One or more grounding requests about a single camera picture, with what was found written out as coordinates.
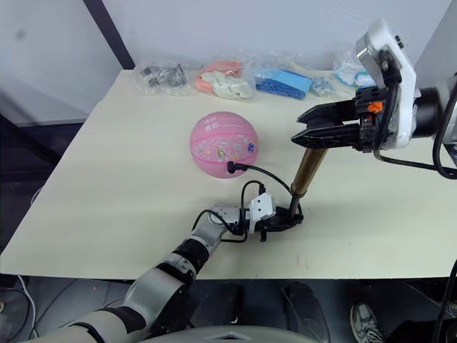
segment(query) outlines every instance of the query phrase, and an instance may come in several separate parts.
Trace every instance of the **pink basketball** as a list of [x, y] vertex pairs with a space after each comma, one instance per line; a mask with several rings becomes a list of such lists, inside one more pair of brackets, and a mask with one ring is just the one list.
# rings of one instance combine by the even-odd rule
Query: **pink basketball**
[[191, 133], [191, 154], [200, 169], [213, 177], [228, 179], [243, 174], [227, 171], [227, 162], [253, 164], [257, 159], [258, 138], [242, 116], [213, 112], [195, 124]]

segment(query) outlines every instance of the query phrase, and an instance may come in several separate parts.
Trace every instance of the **white wall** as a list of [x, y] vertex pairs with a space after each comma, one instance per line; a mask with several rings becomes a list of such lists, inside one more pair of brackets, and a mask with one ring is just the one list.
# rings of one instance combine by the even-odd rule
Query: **white wall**
[[31, 116], [0, 101], [17, 124], [83, 121], [121, 70], [82, 0], [2, 0], [0, 42], [0, 96]]
[[451, 0], [104, 0], [137, 62], [156, 52], [196, 58], [237, 48], [304, 53], [330, 68], [383, 17], [415, 64]]
[[418, 86], [433, 86], [456, 71], [457, 0], [453, 0], [416, 64]]

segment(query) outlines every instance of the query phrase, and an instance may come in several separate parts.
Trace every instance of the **shoe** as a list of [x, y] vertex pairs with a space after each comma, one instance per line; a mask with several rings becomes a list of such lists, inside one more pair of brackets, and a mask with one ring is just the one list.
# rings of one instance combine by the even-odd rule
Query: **shoe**
[[378, 328], [378, 321], [367, 304], [351, 307], [351, 327], [358, 343], [384, 343], [386, 337]]

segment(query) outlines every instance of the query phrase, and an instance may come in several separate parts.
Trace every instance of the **table surface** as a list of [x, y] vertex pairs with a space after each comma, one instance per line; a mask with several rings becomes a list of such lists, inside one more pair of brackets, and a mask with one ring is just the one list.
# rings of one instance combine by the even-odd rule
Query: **table surface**
[[[217, 202], [238, 205], [258, 179], [282, 206], [288, 194], [256, 171], [235, 179], [204, 174], [189, 153], [203, 115], [233, 111], [259, 136], [257, 166], [291, 183], [303, 148], [298, 117], [343, 95], [297, 101], [257, 93], [251, 102], [207, 94], [139, 96], [122, 71], [49, 177], [0, 258], [7, 274], [135, 279], [189, 235]], [[419, 139], [391, 156], [431, 161]], [[444, 277], [457, 252], [456, 185], [437, 173], [384, 164], [351, 148], [327, 153], [302, 199], [302, 225], [221, 244], [202, 279]]]

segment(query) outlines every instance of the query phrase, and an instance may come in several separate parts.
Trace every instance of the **blue object in bag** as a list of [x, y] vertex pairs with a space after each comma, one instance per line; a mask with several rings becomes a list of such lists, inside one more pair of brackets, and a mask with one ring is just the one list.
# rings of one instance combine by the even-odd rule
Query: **blue object in bag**
[[311, 79], [288, 69], [262, 68], [256, 70], [256, 89], [267, 93], [302, 100], [308, 93]]

